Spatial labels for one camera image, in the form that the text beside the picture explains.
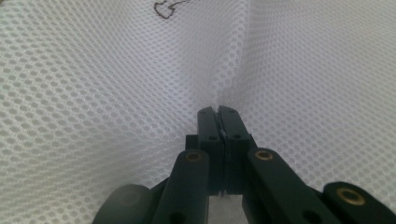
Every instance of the brass insert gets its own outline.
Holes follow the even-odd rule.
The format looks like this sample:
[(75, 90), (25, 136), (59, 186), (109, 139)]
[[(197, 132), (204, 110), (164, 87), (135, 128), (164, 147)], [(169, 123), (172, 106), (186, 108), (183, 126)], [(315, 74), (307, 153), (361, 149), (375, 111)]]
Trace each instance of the brass insert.
[(344, 202), (350, 203), (353, 205), (364, 205), (366, 204), (366, 200), (354, 189), (346, 189), (340, 188), (337, 189), (337, 195), (340, 197)]
[(188, 161), (200, 161), (201, 158), (202, 156), (198, 152), (190, 152), (189, 154), (186, 155), (186, 159)]
[(265, 150), (257, 151), (255, 156), (262, 161), (270, 161), (274, 158), (273, 154)]

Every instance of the brass screw hole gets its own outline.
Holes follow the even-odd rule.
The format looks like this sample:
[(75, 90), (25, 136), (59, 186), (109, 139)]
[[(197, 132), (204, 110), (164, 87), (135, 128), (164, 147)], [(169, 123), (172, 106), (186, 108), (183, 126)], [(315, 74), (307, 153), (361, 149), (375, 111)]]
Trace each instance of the brass screw hole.
[(264, 150), (257, 151), (256, 154), (255, 154), (255, 156), (256, 156), (258, 159), (262, 160), (262, 161), (270, 161), (271, 159), (274, 158), (273, 154), (271, 154), (271, 153), (268, 152), (268, 151), (264, 151)]
[(201, 158), (202, 156), (198, 152), (190, 152), (189, 154), (186, 155), (186, 159), (188, 161), (200, 161)]
[(337, 195), (340, 197), (344, 202), (350, 203), (353, 205), (364, 205), (366, 204), (366, 200), (354, 189), (346, 189), (340, 188), (337, 189)]

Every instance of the black plastic bracket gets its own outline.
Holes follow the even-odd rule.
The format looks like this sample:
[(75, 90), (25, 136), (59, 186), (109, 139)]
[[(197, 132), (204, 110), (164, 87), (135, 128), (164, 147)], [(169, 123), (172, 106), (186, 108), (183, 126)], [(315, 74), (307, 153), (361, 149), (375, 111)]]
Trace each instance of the black plastic bracket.
[(273, 150), (258, 148), (238, 112), (198, 112), (198, 134), (186, 136), (169, 178), (153, 189), (114, 191), (93, 224), (205, 224), (208, 196), (242, 194), (250, 224), (396, 224), (368, 192), (337, 182), (309, 188)]

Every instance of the perforated fabric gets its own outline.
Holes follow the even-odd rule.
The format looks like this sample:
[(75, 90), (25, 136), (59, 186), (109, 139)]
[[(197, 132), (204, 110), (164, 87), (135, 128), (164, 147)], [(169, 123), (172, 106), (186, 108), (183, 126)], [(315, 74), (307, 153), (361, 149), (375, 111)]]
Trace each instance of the perforated fabric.
[[(395, 1), (154, 4), (1, 3), (0, 223), (91, 223), (113, 189), (168, 177), (209, 105), (307, 185), (396, 212)], [(210, 202), (209, 223), (247, 223), (240, 198)]]

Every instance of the dark drawing on fabric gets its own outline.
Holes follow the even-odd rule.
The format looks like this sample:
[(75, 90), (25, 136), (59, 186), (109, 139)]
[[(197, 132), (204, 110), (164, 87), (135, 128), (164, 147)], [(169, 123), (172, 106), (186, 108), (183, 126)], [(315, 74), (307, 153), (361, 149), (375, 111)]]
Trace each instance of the dark drawing on fabric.
[(189, 0), (178, 2), (175, 2), (174, 0), (160, 0), (154, 3), (154, 10), (161, 18), (168, 20), (171, 16), (173, 16), (176, 10), (175, 6), (185, 2), (189, 2)]

